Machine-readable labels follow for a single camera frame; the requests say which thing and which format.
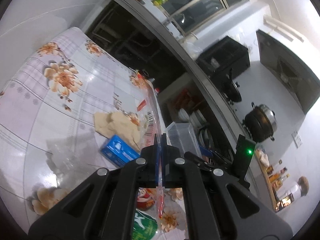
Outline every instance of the green label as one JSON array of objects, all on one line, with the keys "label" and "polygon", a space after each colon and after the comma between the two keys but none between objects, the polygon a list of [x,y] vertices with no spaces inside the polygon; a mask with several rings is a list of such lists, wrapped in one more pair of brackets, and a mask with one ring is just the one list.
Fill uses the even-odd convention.
[{"label": "green label", "polygon": [[132,231],[132,240],[150,240],[158,229],[157,221],[136,210]]}]

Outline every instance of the window frame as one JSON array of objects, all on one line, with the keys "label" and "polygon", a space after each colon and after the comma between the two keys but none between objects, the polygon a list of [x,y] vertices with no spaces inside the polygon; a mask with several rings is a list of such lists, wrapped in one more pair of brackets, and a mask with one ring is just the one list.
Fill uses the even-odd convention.
[{"label": "window frame", "polygon": [[203,20],[202,22],[198,23],[196,26],[194,26],[191,30],[185,32],[180,25],[173,19],[173,17],[177,14],[180,14],[181,12],[183,12],[185,9],[189,8],[190,6],[198,3],[201,0],[192,0],[191,2],[185,4],[184,6],[182,6],[180,9],[176,10],[174,13],[169,14],[162,6],[160,6],[160,10],[162,11],[162,13],[167,17],[166,20],[164,20],[162,22],[163,25],[168,25],[169,23],[174,23],[175,27],[179,30],[179,32],[186,37],[187,35],[189,35],[190,33],[192,33],[195,29],[199,28],[202,24],[204,24],[205,22],[211,20],[212,18],[216,17],[218,14],[221,14],[222,12],[226,11],[229,8],[228,2],[227,0],[220,0],[223,9],[221,9],[220,11],[214,13],[213,15],[207,17],[205,20]]}]

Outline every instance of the blue box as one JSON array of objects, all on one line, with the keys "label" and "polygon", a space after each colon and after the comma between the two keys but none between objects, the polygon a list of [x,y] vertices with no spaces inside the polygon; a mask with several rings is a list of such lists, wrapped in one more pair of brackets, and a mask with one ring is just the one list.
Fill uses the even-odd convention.
[{"label": "blue box", "polygon": [[129,161],[140,157],[116,134],[101,148],[101,152],[118,167],[123,167]]}]

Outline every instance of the power socket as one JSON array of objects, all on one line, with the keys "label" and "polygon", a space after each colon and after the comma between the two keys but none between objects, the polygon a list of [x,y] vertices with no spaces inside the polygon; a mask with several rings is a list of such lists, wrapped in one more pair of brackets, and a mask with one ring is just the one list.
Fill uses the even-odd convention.
[{"label": "power socket", "polygon": [[302,145],[302,141],[298,134],[298,131],[295,130],[291,135],[293,137],[294,143],[296,144],[296,147],[299,148]]}]

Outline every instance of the silver screw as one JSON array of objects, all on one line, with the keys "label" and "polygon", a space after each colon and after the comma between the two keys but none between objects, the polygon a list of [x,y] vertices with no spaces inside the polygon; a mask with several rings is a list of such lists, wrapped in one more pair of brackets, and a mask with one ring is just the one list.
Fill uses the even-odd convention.
[{"label": "silver screw", "polygon": [[105,169],[105,168],[98,169],[98,171],[97,171],[97,174],[98,174],[99,176],[104,176],[104,175],[106,175],[107,173],[108,173],[108,170]]},{"label": "silver screw", "polygon": [[184,164],[186,161],[183,159],[183,158],[176,158],[174,160],[175,163],[179,164],[179,165],[182,165]]},{"label": "silver screw", "polygon": [[223,170],[222,169],[214,169],[213,174],[216,176],[222,176],[223,175]]},{"label": "silver screw", "polygon": [[145,158],[138,158],[136,159],[136,163],[139,165],[145,164],[146,163],[146,159]]}]

